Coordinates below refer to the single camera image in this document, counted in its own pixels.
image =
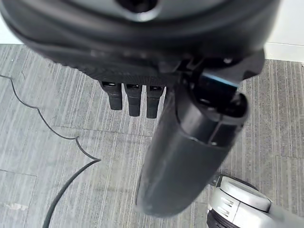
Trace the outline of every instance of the gray striped carpet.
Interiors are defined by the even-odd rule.
[[[23,45],[1,45],[0,56],[0,74],[14,78],[21,99],[39,106],[59,133],[80,135],[84,149],[102,159],[73,182],[51,227],[206,227],[211,187],[170,219],[151,218],[133,208],[144,152],[157,122],[145,118],[145,102],[141,116],[130,117],[125,97],[123,111],[110,110],[96,81]],[[263,74],[245,81],[241,90],[251,103],[251,117],[221,170],[249,181],[274,203],[304,216],[302,66],[269,60]],[[0,78],[0,129],[0,227],[40,228],[60,188],[90,160],[74,141],[51,133],[36,111],[21,105],[4,78]]]

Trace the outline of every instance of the black plastic housing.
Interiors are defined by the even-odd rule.
[[[198,197],[247,119],[247,100],[243,102],[243,113],[231,117],[198,104],[187,85],[171,92],[142,168],[139,210],[157,217],[173,216]]]
[[[243,58],[262,50],[279,2],[233,0],[193,17],[149,23],[110,18],[61,0],[0,0],[0,11],[27,46],[93,79],[172,86],[182,60]]]

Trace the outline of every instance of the black cable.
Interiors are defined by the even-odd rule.
[[[81,168],[77,173],[75,173],[65,184],[64,186],[62,187],[62,189],[60,190],[60,192],[56,195],[56,197],[54,198],[51,206],[49,207],[48,209],[48,213],[47,213],[47,216],[43,222],[43,226],[42,228],[48,228],[49,227],[49,224],[51,222],[51,218],[52,218],[52,215],[53,215],[53,212],[55,210],[55,207],[56,205],[58,204],[60,198],[62,197],[63,193],[65,193],[65,191],[67,190],[67,188],[70,186],[70,184],[73,182],[73,180],[75,180],[76,177],[79,176],[79,174],[81,174],[84,170],[86,170],[87,168],[89,168],[91,165],[97,163],[97,162],[100,162],[100,159],[98,160],[94,160],[90,163],[88,163],[87,165],[85,165],[83,168]]]
[[[67,190],[67,188],[71,185],[71,183],[73,182],[73,180],[75,180],[75,178],[77,176],[79,176],[83,171],[85,171],[87,168],[89,168],[91,165],[97,163],[97,162],[100,162],[101,160],[96,158],[96,157],[93,157],[92,155],[88,154],[83,148],[82,146],[79,144],[79,141],[78,141],[78,138],[79,136],[75,137],[75,138],[68,138],[68,137],[64,137],[62,135],[60,135],[59,133],[55,132],[51,127],[50,125],[47,123],[47,121],[44,119],[40,109],[38,107],[35,107],[35,106],[31,106],[25,102],[23,102],[17,95],[16,93],[16,89],[15,89],[15,86],[14,86],[14,83],[13,83],[13,79],[11,77],[7,77],[7,76],[3,76],[3,75],[0,75],[0,77],[3,77],[3,78],[6,78],[6,79],[9,79],[10,80],[10,83],[11,83],[11,87],[13,88],[13,92],[14,92],[14,95],[15,97],[18,99],[18,101],[20,103],[22,103],[24,106],[26,107],[29,107],[29,108],[32,108],[32,109],[36,109],[38,111],[38,114],[40,116],[40,118],[42,119],[42,121],[45,123],[45,125],[48,127],[49,130],[51,130],[51,132],[53,132],[55,135],[59,136],[60,138],[63,138],[63,139],[66,139],[66,140],[75,140],[76,141],[76,144],[77,146],[79,147],[79,149],[81,150],[81,152],[86,155],[87,157],[93,159],[94,161],[88,163],[87,165],[85,165],[83,168],[81,168],[78,172],[76,172],[65,184],[64,186],[62,187],[62,189],[60,190],[60,192],[56,195],[56,197],[54,198],[51,206],[49,207],[48,211],[47,211],[47,215],[46,215],[46,218],[43,222],[43,228],[48,228],[49,227],[49,224],[51,222],[51,218],[52,218],[52,215],[54,213],[54,210],[55,210],[55,207],[56,205],[58,204],[60,198],[62,197],[62,195],[65,193],[65,191]]]

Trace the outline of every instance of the screw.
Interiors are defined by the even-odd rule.
[[[232,59],[231,58],[225,58],[224,63],[230,64],[230,63],[232,63]]]

